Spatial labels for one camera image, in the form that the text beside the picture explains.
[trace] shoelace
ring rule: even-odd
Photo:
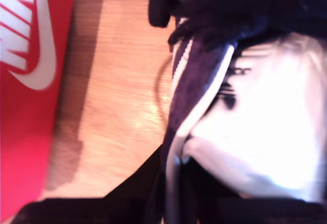
[[[149,0],[149,22],[166,27],[171,16],[185,17],[170,45],[201,31],[206,41],[232,43],[273,29],[327,37],[327,0]]]

